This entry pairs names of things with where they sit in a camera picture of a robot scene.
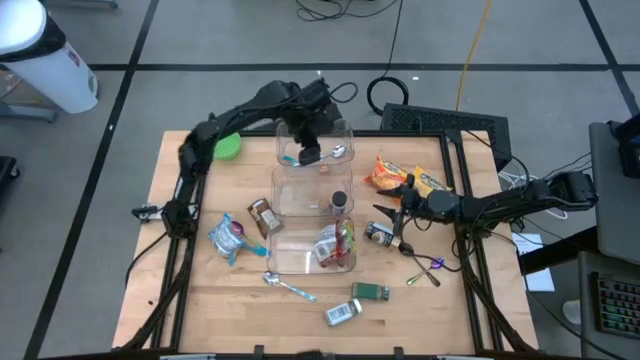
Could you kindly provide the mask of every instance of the stacked plastic bin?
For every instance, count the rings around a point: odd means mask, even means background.
[[[339,120],[331,133],[319,136],[321,160],[307,166],[295,161],[301,147],[286,125],[281,124],[276,133],[279,166],[272,174],[271,208],[284,227],[269,235],[267,267],[280,274],[352,270],[356,265],[355,243],[352,249],[347,246],[348,253],[342,249],[340,261],[323,261],[330,254],[320,246],[323,237],[336,226],[343,229],[350,225],[353,231],[349,218],[354,207],[351,161],[355,149],[351,127]]]

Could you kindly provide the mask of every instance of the gray floor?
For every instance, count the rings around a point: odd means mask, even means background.
[[[388,2],[356,1],[353,11],[366,13]],[[120,0],[120,9],[108,10],[49,1],[53,18],[90,64],[128,63],[149,3]],[[640,15],[637,1],[590,3],[618,62],[640,63],[640,38],[633,25]],[[483,1],[406,0],[404,6],[394,62],[464,62]],[[318,23],[302,22],[295,10],[293,1],[283,0],[160,0],[140,63],[387,60],[395,8],[369,19]],[[606,61],[578,1],[494,0],[474,63]],[[379,126],[364,90],[380,71],[321,74],[332,85],[348,80],[360,86],[358,97],[340,106],[355,128]],[[23,169],[0,208],[2,359],[24,354],[123,78],[123,72],[97,75],[100,103],[87,113],[61,114],[53,125],[0,120],[0,154],[17,157]],[[455,107],[457,71],[390,75],[407,83],[412,105]],[[631,89],[640,92],[640,73],[624,75]],[[130,209],[146,200],[162,133],[190,129],[209,111],[225,111],[243,102],[272,79],[304,84],[318,76],[315,70],[135,73],[41,356],[110,348],[123,277],[139,231]],[[401,100],[395,89],[384,85],[374,98],[379,103]],[[586,153],[589,123],[630,116],[610,71],[470,72],[461,110],[508,117],[513,152],[536,175]],[[561,236],[595,222],[593,212],[571,214],[567,221],[545,213],[531,218]],[[547,243],[555,241],[542,236]],[[557,291],[538,297],[559,313],[563,301],[578,296],[576,273],[575,263],[552,269]],[[554,354],[579,355],[579,342],[531,304],[541,347]]]

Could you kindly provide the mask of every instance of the black keyboard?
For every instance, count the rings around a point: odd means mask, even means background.
[[[596,328],[602,332],[640,339],[640,284],[591,273]]]

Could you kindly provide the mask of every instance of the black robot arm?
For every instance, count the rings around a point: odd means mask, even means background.
[[[598,201],[591,177],[576,171],[533,180],[482,198],[461,196],[446,190],[434,190],[424,198],[413,187],[414,181],[410,174],[406,184],[378,191],[382,195],[401,198],[400,211],[374,205],[391,219],[395,235],[402,231],[405,216],[444,224],[456,223],[469,231],[480,229],[477,233],[486,236],[486,230],[494,229],[502,221],[551,208],[584,211]]]
[[[180,146],[180,178],[173,198],[162,210],[162,220],[170,237],[185,238],[195,235],[195,223],[189,205],[195,199],[199,181],[209,171],[213,147],[223,139],[262,119],[282,119],[300,143],[301,165],[320,160],[318,135],[333,130],[333,123],[341,115],[331,101],[329,86],[319,79],[304,88],[298,84],[272,81],[263,86],[256,96],[222,115],[209,115],[198,124]]]

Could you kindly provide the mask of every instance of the wooden table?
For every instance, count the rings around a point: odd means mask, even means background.
[[[170,198],[178,175],[177,149],[187,132],[164,134],[158,156],[149,202],[163,204]],[[500,190],[491,151],[471,137],[463,136],[468,168],[476,196]],[[271,194],[271,172],[277,165],[275,138],[243,138],[241,154],[233,161],[216,161],[209,175],[200,232],[192,268],[181,352],[251,353],[262,344],[267,353],[295,353],[309,349],[344,354],[390,354],[394,346],[407,354],[472,354],[463,280],[459,273],[434,271],[442,286],[436,288],[423,277],[415,285],[406,281],[419,269],[412,259],[357,237],[356,268],[340,275],[283,276],[283,281],[318,298],[317,303],[296,295],[284,287],[269,287],[261,277],[266,260],[248,252],[229,267],[214,249],[207,233],[230,212],[245,224],[254,239],[261,240],[257,226],[246,208],[254,200]],[[451,156],[456,187],[461,188],[455,149]],[[420,165],[436,179],[445,182],[442,155],[437,139],[432,138],[355,138],[356,155],[352,162],[355,207],[351,214],[356,234],[369,220],[386,224],[388,219],[371,205],[397,207],[390,198],[375,194],[362,179],[375,166],[376,155],[412,171]],[[164,232],[161,221],[141,227],[136,253]],[[508,226],[496,232],[511,238]],[[454,239],[452,225],[433,224],[426,232],[407,225],[405,240],[416,252],[442,256],[457,267],[451,254]],[[143,257],[133,270],[127,288],[114,346],[129,340],[158,301],[168,241]],[[520,276],[513,245],[499,237],[484,240],[487,264],[497,306],[530,345],[537,340]],[[388,303],[363,300],[364,311],[356,319],[329,328],[323,313],[350,299],[354,281],[391,286]],[[478,308],[489,348],[489,329],[485,311]],[[162,344],[169,343],[173,309],[167,312]]]

